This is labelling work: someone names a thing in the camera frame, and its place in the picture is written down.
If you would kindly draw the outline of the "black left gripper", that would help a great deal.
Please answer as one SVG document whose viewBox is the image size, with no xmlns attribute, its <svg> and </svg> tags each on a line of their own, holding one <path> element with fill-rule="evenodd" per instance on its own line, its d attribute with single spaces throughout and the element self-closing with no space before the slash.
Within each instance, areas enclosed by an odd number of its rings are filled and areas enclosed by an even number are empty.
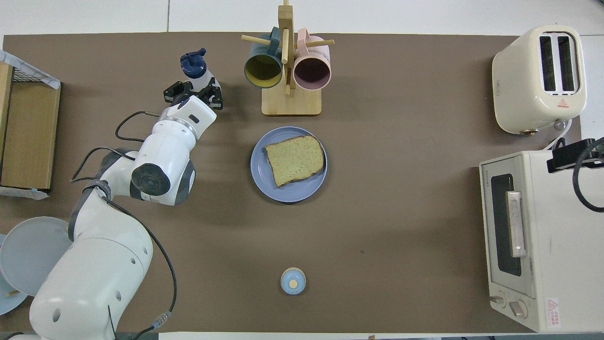
<svg viewBox="0 0 604 340">
<path fill-rule="evenodd" d="M 214 110 L 222 109 L 222 91 L 218 83 L 208 84 L 199 91 L 199 94 L 196 92 L 191 93 L 192 88 L 193 86 L 190 81 L 177 81 L 164 90 L 164 101 L 166 103 L 181 105 L 182 103 L 186 103 L 191 97 L 197 97 Z"/>
</svg>

